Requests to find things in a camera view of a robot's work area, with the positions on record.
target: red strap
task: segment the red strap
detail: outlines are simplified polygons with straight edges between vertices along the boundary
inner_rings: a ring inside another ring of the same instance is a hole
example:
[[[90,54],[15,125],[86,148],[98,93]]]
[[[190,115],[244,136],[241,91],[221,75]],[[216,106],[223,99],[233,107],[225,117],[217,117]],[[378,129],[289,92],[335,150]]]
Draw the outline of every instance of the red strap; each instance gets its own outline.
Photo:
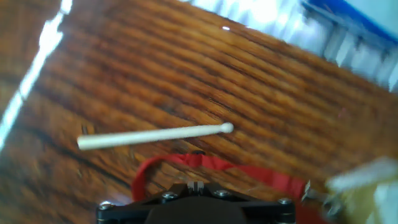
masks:
[[[145,170],[159,161],[170,161],[190,167],[204,166],[214,170],[226,170],[236,167],[245,172],[248,176],[264,183],[265,185],[287,193],[297,199],[301,198],[306,184],[303,180],[290,177],[286,174],[281,174],[270,169],[254,166],[237,166],[213,156],[204,156],[200,154],[172,154],[168,156],[153,157],[141,164],[138,168],[136,178],[132,181],[131,185],[131,193],[134,201],[145,199]]]

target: white stick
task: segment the white stick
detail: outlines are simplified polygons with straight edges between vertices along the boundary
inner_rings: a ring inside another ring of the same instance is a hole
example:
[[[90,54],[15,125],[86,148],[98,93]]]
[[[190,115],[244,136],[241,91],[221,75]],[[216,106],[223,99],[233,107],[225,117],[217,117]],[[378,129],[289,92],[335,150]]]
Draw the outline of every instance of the white stick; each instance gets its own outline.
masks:
[[[222,125],[202,125],[130,133],[96,134],[78,137],[77,144],[81,150],[100,149],[127,144],[231,133],[233,129],[234,126],[231,123],[224,123]]]

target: metal screw head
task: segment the metal screw head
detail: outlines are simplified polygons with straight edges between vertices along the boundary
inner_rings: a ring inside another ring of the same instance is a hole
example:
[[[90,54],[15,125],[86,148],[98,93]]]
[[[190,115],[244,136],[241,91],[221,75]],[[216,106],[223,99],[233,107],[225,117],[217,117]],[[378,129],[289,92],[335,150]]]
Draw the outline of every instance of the metal screw head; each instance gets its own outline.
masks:
[[[281,203],[282,205],[288,205],[290,203],[292,203],[291,199],[289,198],[281,198],[278,200],[279,203]]]
[[[164,192],[162,194],[162,197],[165,198],[165,199],[173,199],[173,198],[178,197],[178,195],[176,193],[174,193],[174,192]]]
[[[112,203],[110,203],[110,202],[103,202],[103,203],[101,203],[100,205],[99,205],[99,209],[100,210],[107,210],[107,209],[110,209],[110,208],[112,208],[114,205],[112,204]]]
[[[226,197],[226,196],[229,196],[231,193],[229,193],[227,190],[216,190],[216,192],[214,192],[214,194],[219,197]]]

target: black mount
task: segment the black mount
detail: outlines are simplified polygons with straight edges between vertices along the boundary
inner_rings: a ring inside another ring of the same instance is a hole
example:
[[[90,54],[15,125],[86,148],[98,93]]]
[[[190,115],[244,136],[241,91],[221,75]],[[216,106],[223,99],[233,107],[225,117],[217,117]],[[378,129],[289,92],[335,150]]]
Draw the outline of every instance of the black mount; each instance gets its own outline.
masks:
[[[98,224],[295,223],[291,200],[264,202],[220,184],[173,184],[168,191],[125,206],[102,205]]]

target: wooden floor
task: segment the wooden floor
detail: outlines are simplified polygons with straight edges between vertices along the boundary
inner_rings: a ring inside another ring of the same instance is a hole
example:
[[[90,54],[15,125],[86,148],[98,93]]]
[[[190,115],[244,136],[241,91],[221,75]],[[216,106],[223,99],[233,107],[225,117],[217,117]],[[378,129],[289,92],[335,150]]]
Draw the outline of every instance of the wooden floor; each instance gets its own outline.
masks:
[[[2,114],[59,5],[0,1]],[[397,157],[396,96],[188,4],[73,1],[58,30],[63,38],[1,151],[0,223],[94,223],[100,202],[131,202],[138,165],[156,155],[202,149],[235,164],[310,179],[318,190],[327,178],[376,157]],[[86,152],[76,144],[85,132],[224,122],[235,131]],[[152,171],[148,192],[189,180],[219,182],[264,200],[282,196],[236,170],[167,163]]]

